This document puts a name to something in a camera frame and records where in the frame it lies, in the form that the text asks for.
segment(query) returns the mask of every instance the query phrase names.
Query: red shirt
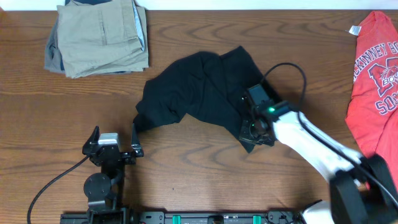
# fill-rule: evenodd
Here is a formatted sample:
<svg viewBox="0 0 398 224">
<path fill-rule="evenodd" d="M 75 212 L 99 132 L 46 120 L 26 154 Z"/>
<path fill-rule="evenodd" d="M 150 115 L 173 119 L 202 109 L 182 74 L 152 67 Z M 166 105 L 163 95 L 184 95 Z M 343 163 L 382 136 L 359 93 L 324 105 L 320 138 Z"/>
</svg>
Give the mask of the red shirt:
<svg viewBox="0 0 398 224">
<path fill-rule="evenodd" d="M 359 26 L 346 123 L 366 157 L 386 160 L 398 186 L 398 34 L 382 12 Z"/>
</svg>

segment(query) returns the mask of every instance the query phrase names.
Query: folded cloth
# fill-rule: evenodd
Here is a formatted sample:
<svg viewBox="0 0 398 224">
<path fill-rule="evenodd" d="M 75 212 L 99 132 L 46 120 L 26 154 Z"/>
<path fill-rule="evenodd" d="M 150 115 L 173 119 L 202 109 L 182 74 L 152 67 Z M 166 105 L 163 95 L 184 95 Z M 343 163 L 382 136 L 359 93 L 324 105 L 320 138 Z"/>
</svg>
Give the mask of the folded cloth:
<svg viewBox="0 0 398 224">
<path fill-rule="evenodd" d="M 225 127 L 236 139 L 243 117 L 248 116 L 241 100 L 244 91 L 258 84 L 262 74 L 242 48 L 218 56 L 199 52 L 171 64 L 158 77 L 146 82 L 142 100 L 136 105 L 137 131 L 179 123 L 186 113 Z M 251 152 L 253 145 L 241 144 Z"/>
<path fill-rule="evenodd" d="M 137 11 L 146 39 L 145 10 L 137 7 Z M 141 45 L 137 36 L 131 0 L 94 6 L 71 1 L 68 6 L 58 6 L 58 13 L 55 36 L 68 77 L 143 71 L 148 67 L 148 50 L 147 47 L 141 50 L 145 45 Z"/>
<path fill-rule="evenodd" d="M 85 5 L 85 4 L 101 4 L 105 2 L 110 2 L 111 0 L 78 0 L 78 1 L 73 1 L 70 4 L 70 0 L 65 1 L 66 6 L 71 6 L 71 5 Z M 136 9 L 136 5 L 134 4 L 134 1 L 132 2 L 133 9 L 134 9 L 134 20 L 136 23 L 136 29 L 137 29 L 137 34 L 138 38 L 140 40 L 141 45 L 144 45 L 144 35 L 146 33 L 143 33 L 142 26 L 141 26 L 141 20 L 139 19 L 139 14 Z M 63 62 L 62 62 L 62 55 L 61 52 L 58 48 L 58 37 L 57 37 L 57 30 L 58 30 L 58 18 L 55 21 L 55 24 L 51 30 L 51 34 L 49 36 L 49 39 L 47 41 L 47 45 L 45 46 L 45 52 L 44 52 L 44 69 L 49 70 L 51 72 L 55 73 L 64 73 L 65 74 L 65 69 L 63 67 Z M 113 72 L 113 73 L 129 73 L 131 71 L 121 71 L 121 72 Z"/>
</svg>

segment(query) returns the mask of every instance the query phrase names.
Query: cable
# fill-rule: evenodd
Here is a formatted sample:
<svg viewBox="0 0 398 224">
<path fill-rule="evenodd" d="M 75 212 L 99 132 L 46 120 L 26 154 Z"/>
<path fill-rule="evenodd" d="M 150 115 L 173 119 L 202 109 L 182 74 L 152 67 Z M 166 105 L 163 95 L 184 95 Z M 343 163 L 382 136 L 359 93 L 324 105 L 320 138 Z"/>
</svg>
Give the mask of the cable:
<svg viewBox="0 0 398 224">
<path fill-rule="evenodd" d="M 313 133 L 308 127 L 307 125 L 301 120 L 300 117 L 300 111 L 301 111 L 301 107 L 304 101 L 304 96 L 305 96 L 305 90 L 307 88 L 307 78 L 305 76 L 304 71 L 296 64 L 294 63 L 290 63 L 290 62 L 284 62 L 284 63 L 279 63 L 275 66 L 273 66 L 270 70 L 268 70 L 268 72 L 264 75 L 264 78 L 266 76 L 268 76 L 268 74 L 273 71 L 273 69 L 281 66 L 281 65 L 290 65 L 293 66 L 295 68 L 297 68 L 297 70 L 299 70 L 299 72 L 301 73 L 301 76 L 303 76 L 303 90 L 301 92 L 301 97 L 300 97 L 300 101 L 298 103 L 298 111 L 297 111 L 297 119 L 299 121 L 299 123 L 301 124 L 301 126 L 303 127 L 304 130 L 306 130 L 306 132 L 308 132 L 312 137 L 314 137 L 317 141 L 319 141 L 320 143 L 324 144 L 326 147 L 328 147 L 330 150 L 332 150 L 334 153 L 336 153 L 337 155 L 339 155 L 340 157 L 342 157 L 343 159 L 347 160 L 349 163 L 351 163 L 356 169 L 358 169 L 364 176 L 366 176 L 368 179 L 370 179 L 372 182 L 374 182 L 378 187 L 380 187 L 381 190 L 383 190 L 388 197 L 391 198 L 392 203 L 394 204 L 395 208 L 398 210 L 398 201 L 397 199 L 391 194 L 390 191 L 388 191 L 386 189 L 385 186 L 383 186 L 380 181 L 377 180 L 377 178 L 375 178 L 375 176 L 373 176 L 372 174 L 370 174 L 366 169 L 364 169 L 363 167 L 361 167 L 359 164 L 357 164 L 354 160 L 352 160 L 350 157 L 348 157 L 346 154 L 344 154 L 343 152 L 341 152 L 339 149 L 335 149 L 332 145 L 330 145 L 328 142 L 324 141 L 322 138 L 320 138 L 319 136 L 317 136 L 315 133 Z"/>
<path fill-rule="evenodd" d="M 53 180 L 51 180 L 46 186 L 43 187 L 42 190 L 40 190 L 36 197 L 33 199 L 32 203 L 30 203 L 30 207 L 27 211 L 27 224 L 31 224 L 30 222 L 30 214 L 32 213 L 32 209 L 33 206 L 35 205 L 37 199 L 39 199 L 40 195 L 42 195 L 42 193 L 48 188 L 50 187 L 55 181 L 59 180 L 61 177 L 63 177 L 64 175 L 67 175 L 70 171 L 76 169 L 78 166 L 80 166 L 82 163 L 84 163 L 87 159 L 89 158 L 89 156 L 86 156 L 84 159 L 82 159 L 80 162 L 78 162 L 76 165 L 74 165 L 73 167 L 69 168 L 67 171 L 63 172 L 62 174 L 58 175 L 58 177 L 54 178 Z"/>
</svg>

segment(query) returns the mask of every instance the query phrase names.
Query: shirt logo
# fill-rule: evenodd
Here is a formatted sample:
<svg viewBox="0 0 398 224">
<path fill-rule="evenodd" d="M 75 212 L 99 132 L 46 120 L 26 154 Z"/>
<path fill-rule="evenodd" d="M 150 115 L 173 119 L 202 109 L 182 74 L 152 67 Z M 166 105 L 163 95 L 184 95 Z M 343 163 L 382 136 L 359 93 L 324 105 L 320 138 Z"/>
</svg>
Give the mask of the shirt logo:
<svg viewBox="0 0 398 224">
<path fill-rule="evenodd" d="M 398 57 L 387 58 L 386 66 L 375 63 L 368 69 L 368 73 L 382 97 L 387 90 L 398 84 Z"/>
</svg>

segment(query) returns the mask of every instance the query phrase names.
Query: wooden table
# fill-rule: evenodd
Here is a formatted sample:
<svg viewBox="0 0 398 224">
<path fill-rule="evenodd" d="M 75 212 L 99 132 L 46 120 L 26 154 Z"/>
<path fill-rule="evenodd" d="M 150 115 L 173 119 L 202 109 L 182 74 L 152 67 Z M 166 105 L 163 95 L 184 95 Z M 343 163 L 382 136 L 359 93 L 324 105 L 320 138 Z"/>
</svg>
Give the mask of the wooden table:
<svg viewBox="0 0 398 224">
<path fill-rule="evenodd" d="M 369 11 L 150 11 L 150 68 L 128 75 L 72 80 L 43 69 L 56 12 L 0 16 L 0 223 L 26 223 L 36 193 L 80 159 L 96 125 L 117 132 L 130 150 L 130 128 L 145 82 L 173 61 L 201 50 L 226 53 L 242 45 L 265 72 L 295 62 L 307 73 L 303 109 L 320 129 L 358 148 L 344 118 L 353 84 L 356 37 L 347 33 Z M 398 14 L 388 12 L 394 22 Z M 301 76 L 279 68 L 269 81 L 297 101 Z M 186 115 L 140 134 L 145 157 L 127 168 L 124 203 L 167 211 L 265 211 L 328 199 L 328 186 L 287 146 L 247 154 L 227 130 Z M 85 211 L 85 162 L 39 198 L 33 223 L 59 223 Z"/>
</svg>

